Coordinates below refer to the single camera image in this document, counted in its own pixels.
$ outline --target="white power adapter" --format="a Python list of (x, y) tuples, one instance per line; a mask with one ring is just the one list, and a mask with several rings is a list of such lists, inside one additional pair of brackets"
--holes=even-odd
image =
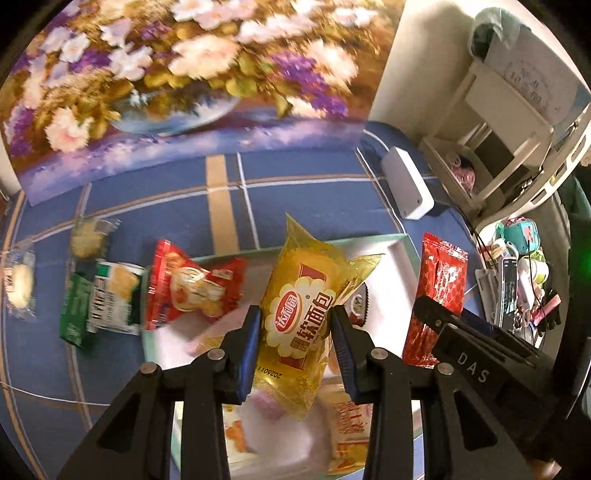
[(382, 170), (402, 218), (419, 220), (433, 208), (433, 196), (406, 150), (392, 147)]

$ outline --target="teal bag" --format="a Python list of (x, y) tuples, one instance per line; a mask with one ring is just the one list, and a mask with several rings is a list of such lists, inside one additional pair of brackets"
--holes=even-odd
[(529, 255), (540, 247), (538, 227), (528, 218), (521, 218), (509, 226), (503, 226), (500, 234), (505, 242), (515, 245), (519, 255)]

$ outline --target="blue tablecloth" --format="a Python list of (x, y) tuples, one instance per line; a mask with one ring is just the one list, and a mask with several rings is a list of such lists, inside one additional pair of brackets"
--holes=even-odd
[(55, 478), (143, 360), (139, 337), (101, 332), (91, 353), (59, 338), (77, 215), (120, 219), (108, 260), (139, 265), (152, 263), (162, 237), (195, 257), (281, 245), (286, 212), (321, 240), (406, 231), (419, 254), (423, 233), (430, 231), (469, 252), (465, 306), (482, 315), (473, 275), (479, 260), (460, 215), (439, 208), (421, 220), (400, 221), (379, 165), (393, 145), (407, 150), (430, 188), (444, 195), (409, 140), (376, 122), (367, 124), (357, 152), (195, 158), (103, 179), (35, 207), (16, 195), (3, 246), (35, 241), (37, 321), (12, 318), (2, 299), (0, 422), (31, 469), (40, 478)]

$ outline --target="yellow bread package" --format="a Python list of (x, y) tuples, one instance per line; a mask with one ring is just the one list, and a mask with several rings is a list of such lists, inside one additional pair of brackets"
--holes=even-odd
[(380, 258), (348, 261), (287, 215), (287, 240), (261, 300), (264, 324), (254, 380), (286, 412), (307, 415), (327, 364), (326, 312), (343, 303)]

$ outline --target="snack package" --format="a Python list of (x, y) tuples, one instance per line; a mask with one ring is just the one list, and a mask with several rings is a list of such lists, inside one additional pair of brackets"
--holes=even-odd
[(242, 298), (246, 260), (234, 258), (209, 271), (180, 248), (161, 239), (156, 246), (148, 289), (146, 330), (199, 309), (211, 321), (236, 308)]
[(104, 257), (109, 235), (119, 226), (98, 218), (78, 220), (72, 230), (72, 254), (80, 260)]
[(35, 252), (32, 242), (7, 254), (2, 276), (10, 314), (20, 319), (35, 318)]
[[(181, 428), (183, 425), (183, 407), (183, 402), (176, 402), (175, 415), (178, 425)], [(230, 471), (233, 472), (234, 470), (238, 470), (239, 468), (249, 465), (257, 460), (258, 455), (249, 451), (244, 428), (242, 427), (242, 420), (237, 407), (235, 405), (223, 405), (222, 416), (226, 440), (226, 453), (228, 454), (228, 466), (230, 467)]]
[(86, 321), (92, 282), (74, 273), (69, 281), (60, 315), (60, 338), (82, 347), (87, 335)]
[(345, 260), (287, 215), (287, 241), (261, 300), (264, 325), (254, 388), (268, 391), (286, 412), (308, 413), (327, 364), (326, 312), (365, 281), (381, 255)]
[[(427, 295), (455, 315), (461, 315), (467, 268), (468, 254), (464, 250), (444, 242), (432, 233), (425, 233), (416, 298)], [(402, 350), (402, 360), (418, 367), (438, 364), (431, 353), (437, 338), (436, 332), (413, 315)]]
[(90, 297), (88, 331), (98, 328), (139, 335), (141, 279), (144, 269), (99, 261)]
[(364, 467), (374, 406), (355, 405), (342, 384), (323, 385), (318, 397), (330, 425), (332, 460), (328, 474), (344, 475)]

